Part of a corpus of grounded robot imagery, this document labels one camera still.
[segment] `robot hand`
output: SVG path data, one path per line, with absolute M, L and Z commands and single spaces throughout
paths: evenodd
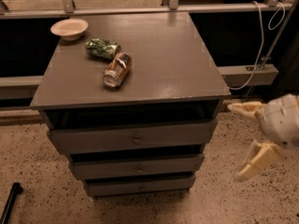
M 287 94 L 268 104 L 247 102 L 228 105 L 244 117 L 257 119 L 262 133 L 274 143 L 253 141 L 234 180 L 244 181 L 279 160 L 282 147 L 299 148 L 299 97 Z

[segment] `white bowl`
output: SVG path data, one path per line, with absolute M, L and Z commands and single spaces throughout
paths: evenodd
M 65 41 L 74 41 L 82 37 L 88 23 L 82 19 L 67 19 L 56 22 L 50 31 Z

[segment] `floor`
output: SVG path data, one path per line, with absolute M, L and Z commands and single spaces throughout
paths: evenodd
M 265 140 L 254 120 L 224 109 L 205 161 L 190 191 L 177 190 L 94 199 L 72 176 L 68 162 L 31 110 L 0 112 L 0 210 L 13 182 L 18 195 L 9 223 L 299 223 L 298 151 L 251 180 L 232 175 L 250 142 Z

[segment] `can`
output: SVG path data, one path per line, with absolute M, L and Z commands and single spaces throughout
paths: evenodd
M 131 56 L 124 52 L 118 53 L 104 71 L 103 80 L 105 85 L 111 88 L 119 87 L 127 77 L 131 66 Z
M 93 58 L 112 61 L 117 53 L 121 52 L 121 46 L 114 41 L 100 38 L 91 38 L 85 43 L 87 53 Z

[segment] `tabletop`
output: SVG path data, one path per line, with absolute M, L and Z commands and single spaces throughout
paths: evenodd
M 192 19 L 185 12 L 80 16 L 84 36 L 60 40 L 32 109 L 138 105 L 219 99 L 230 94 Z M 103 82 L 109 62 L 89 57 L 91 37 L 112 40 L 133 59 L 118 89 Z

